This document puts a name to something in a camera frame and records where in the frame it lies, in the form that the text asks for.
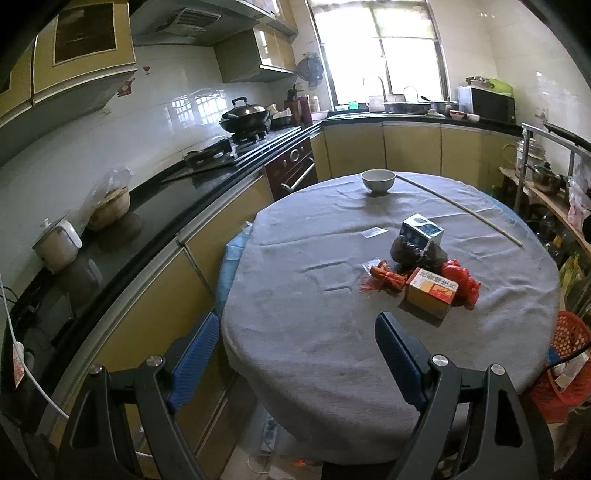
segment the range hood vent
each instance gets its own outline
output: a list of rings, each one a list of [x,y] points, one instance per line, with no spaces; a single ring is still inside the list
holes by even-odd
[[[214,22],[222,16],[209,12],[201,12],[193,8],[183,8],[170,15],[154,30],[157,32],[173,33],[185,37],[194,37],[204,33]]]

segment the black countertop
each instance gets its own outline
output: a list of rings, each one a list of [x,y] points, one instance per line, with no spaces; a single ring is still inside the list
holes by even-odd
[[[164,170],[131,192],[129,212],[102,232],[85,231],[74,263],[57,275],[40,271],[11,311],[15,335],[34,357],[32,373],[52,394],[84,339],[130,282],[177,232],[247,175],[320,129],[321,124],[417,121],[490,129],[521,136],[521,127],[457,122],[412,115],[349,113],[307,128],[273,132],[231,167],[163,183],[184,163]],[[28,432],[36,430],[46,401],[28,379],[14,391],[12,339],[6,328],[2,349],[0,408]]]

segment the round table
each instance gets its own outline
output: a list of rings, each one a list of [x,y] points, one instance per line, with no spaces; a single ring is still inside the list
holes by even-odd
[[[359,175],[342,177],[259,212],[222,317],[231,366],[283,428],[333,463],[396,459],[418,419],[376,345],[380,312],[458,367],[503,365],[518,392],[539,373],[556,323],[556,265],[522,222],[462,182],[403,175],[480,213],[523,248],[400,179],[373,196]],[[402,294],[359,291],[362,264],[391,260],[401,223],[414,213],[444,228],[441,247],[482,282],[474,310],[454,307],[437,326],[400,309]],[[365,238],[374,226],[388,232]],[[466,412],[459,407],[456,427]]]

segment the cardboard box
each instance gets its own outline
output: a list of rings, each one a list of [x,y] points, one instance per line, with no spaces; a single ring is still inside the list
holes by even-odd
[[[433,223],[423,215],[415,213],[402,222],[400,227],[400,235],[422,249],[424,249],[429,241],[441,245],[441,238],[443,236],[443,228],[436,223]]]
[[[404,298],[413,305],[443,320],[452,306],[458,285],[441,275],[416,268],[408,278]]]

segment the metal bolt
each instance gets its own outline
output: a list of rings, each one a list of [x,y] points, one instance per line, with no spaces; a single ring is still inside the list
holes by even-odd
[[[495,375],[504,375],[504,373],[505,373],[505,368],[499,364],[494,364],[491,367],[491,370]]]
[[[157,367],[162,363],[163,359],[161,356],[159,355],[152,355],[149,356],[148,359],[146,360],[146,363],[148,364],[149,367]]]
[[[90,375],[98,375],[98,374],[100,374],[101,370],[103,370],[103,366],[102,365],[92,364],[90,366],[90,368],[88,369],[88,373]]]
[[[447,358],[443,355],[435,355],[431,360],[433,360],[433,363],[438,367],[445,367],[449,363]]]

